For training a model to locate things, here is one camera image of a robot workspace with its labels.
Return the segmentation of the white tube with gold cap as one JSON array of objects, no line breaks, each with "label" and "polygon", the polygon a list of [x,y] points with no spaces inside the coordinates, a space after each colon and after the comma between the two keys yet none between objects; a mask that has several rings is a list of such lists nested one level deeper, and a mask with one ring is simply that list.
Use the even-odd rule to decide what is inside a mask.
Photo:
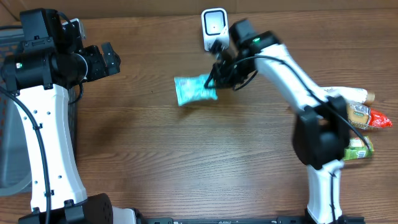
[{"label": "white tube with gold cap", "polygon": [[375,100],[375,94],[363,88],[353,88],[346,86],[326,86],[323,90],[331,95],[341,95],[347,101],[361,103],[366,106],[371,106]]}]

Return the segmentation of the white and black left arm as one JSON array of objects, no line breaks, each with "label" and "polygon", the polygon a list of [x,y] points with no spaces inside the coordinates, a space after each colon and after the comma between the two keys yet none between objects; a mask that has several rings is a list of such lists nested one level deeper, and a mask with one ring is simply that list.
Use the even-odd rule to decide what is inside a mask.
[{"label": "white and black left arm", "polygon": [[23,50],[1,69],[2,92],[22,120],[32,177],[32,212],[19,222],[136,224],[133,209],[113,206],[106,194],[87,195],[68,122],[69,90],[119,73],[119,55],[108,42],[84,47],[80,21],[60,11],[23,11],[20,20]]}]

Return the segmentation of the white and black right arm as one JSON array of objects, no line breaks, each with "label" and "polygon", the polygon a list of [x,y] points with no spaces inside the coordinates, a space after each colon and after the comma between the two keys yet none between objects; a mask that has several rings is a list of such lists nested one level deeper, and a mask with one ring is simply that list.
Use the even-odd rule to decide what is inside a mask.
[{"label": "white and black right arm", "polygon": [[271,31],[257,33],[248,20],[224,30],[235,44],[229,51],[217,38],[210,52],[217,57],[205,88],[234,88],[252,72],[265,76],[295,113],[293,148],[308,172],[310,223],[340,223],[340,177],[349,143],[346,101],[322,90],[294,61]]}]

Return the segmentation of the teal wet wipes packet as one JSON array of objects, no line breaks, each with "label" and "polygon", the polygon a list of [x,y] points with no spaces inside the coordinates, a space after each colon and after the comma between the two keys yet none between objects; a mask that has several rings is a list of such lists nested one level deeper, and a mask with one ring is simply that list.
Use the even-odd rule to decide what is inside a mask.
[{"label": "teal wet wipes packet", "polygon": [[205,88],[209,76],[209,74],[202,74],[196,77],[175,77],[178,105],[183,106],[195,101],[217,100],[216,90]]}]

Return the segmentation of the orange spaghetti pasta packet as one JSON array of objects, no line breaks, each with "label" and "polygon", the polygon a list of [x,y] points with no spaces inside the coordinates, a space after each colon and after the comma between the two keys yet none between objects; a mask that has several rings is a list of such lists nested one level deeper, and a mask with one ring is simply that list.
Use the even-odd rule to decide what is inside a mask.
[{"label": "orange spaghetti pasta packet", "polygon": [[347,103],[348,121],[364,130],[393,127],[392,121],[382,112],[359,103]]}]

